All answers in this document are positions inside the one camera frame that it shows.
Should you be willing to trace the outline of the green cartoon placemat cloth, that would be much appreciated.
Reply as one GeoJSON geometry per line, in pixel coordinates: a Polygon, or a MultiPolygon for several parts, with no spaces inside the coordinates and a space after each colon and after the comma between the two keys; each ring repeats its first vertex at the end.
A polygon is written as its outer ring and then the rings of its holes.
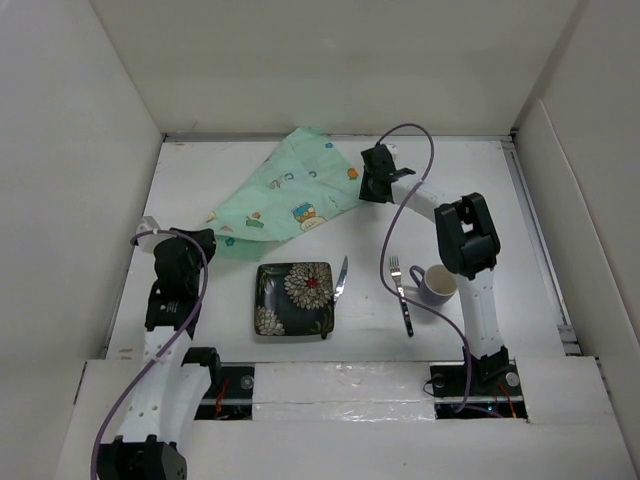
{"type": "Polygon", "coordinates": [[[358,206],[360,172],[320,130],[301,127],[206,220],[221,258],[258,261],[358,206]]]}

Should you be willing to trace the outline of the silver fork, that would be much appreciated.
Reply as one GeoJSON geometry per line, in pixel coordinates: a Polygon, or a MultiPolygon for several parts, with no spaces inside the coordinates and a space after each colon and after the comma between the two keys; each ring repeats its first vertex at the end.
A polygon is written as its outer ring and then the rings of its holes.
{"type": "Polygon", "coordinates": [[[398,301],[401,308],[402,318],[403,318],[407,335],[409,337],[413,337],[414,330],[411,322],[408,303],[406,301],[404,286],[402,283],[402,273],[400,269],[399,258],[396,255],[391,255],[389,257],[389,271],[391,274],[392,281],[394,282],[394,285],[395,285],[395,290],[398,296],[398,301]]]}

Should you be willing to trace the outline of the black floral square plate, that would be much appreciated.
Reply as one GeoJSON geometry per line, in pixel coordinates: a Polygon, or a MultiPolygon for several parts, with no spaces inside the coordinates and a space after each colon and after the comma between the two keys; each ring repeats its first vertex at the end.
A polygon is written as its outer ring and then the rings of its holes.
{"type": "Polygon", "coordinates": [[[255,334],[325,339],[334,330],[333,295],[327,262],[261,264],[256,271],[255,334]]]}

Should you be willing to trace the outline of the silver table knife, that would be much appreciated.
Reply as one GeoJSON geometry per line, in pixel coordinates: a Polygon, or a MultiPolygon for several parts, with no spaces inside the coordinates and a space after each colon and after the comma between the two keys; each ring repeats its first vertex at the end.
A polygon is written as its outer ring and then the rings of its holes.
{"type": "Polygon", "coordinates": [[[342,293],[344,292],[346,277],[348,273],[348,257],[345,256],[342,262],[342,266],[338,275],[338,280],[334,288],[333,303],[336,304],[342,293]]]}

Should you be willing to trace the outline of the purple mug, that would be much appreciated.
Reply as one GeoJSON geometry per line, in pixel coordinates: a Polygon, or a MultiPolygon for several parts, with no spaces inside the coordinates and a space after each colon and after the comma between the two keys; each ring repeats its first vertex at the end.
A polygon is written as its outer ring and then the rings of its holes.
{"type": "Polygon", "coordinates": [[[428,269],[412,265],[409,274],[418,288],[420,299],[427,306],[444,305],[457,292],[456,280],[444,265],[433,265],[428,269]]]}

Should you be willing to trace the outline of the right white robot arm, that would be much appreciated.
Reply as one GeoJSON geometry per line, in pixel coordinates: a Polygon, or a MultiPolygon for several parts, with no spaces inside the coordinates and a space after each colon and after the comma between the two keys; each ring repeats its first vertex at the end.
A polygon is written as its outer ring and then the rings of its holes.
{"type": "Polygon", "coordinates": [[[364,161],[360,198],[407,207],[435,224],[441,263],[453,275],[461,302],[465,362],[462,381],[475,395],[486,395],[510,366],[499,331],[493,292],[494,269],[501,249],[489,208],[479,193],[459,195],[420,180],[395,166],[392,145],[361,152],[364,161]]]}

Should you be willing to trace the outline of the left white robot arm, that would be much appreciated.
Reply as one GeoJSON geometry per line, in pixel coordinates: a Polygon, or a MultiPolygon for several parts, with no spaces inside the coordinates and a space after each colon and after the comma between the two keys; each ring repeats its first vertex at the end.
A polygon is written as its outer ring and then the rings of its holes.
{"type": "Polygon", "coordinates": [[[213,230],[140,231],[153,248],[155,280],[144,322],[142,367],[103,420],[91,453],[93,479],[184,479],[189,429],[204,396],[222,387],[213,347],[193,344],[216,251],[213,230]]]}

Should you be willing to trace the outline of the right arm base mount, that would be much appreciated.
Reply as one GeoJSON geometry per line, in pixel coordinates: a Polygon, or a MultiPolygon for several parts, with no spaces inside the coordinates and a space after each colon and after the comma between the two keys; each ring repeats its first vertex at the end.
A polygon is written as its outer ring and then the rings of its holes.
{"type": "Polygon", "coordinates": [[[430,377],[423,392],[433,399],[437,420],[528,418],[520,376],[514,362],[496,377],[482,383],[473,375],[467,401],[464,400],[467,368],[463,362],[435,362],[429,365],[430,377]]]}

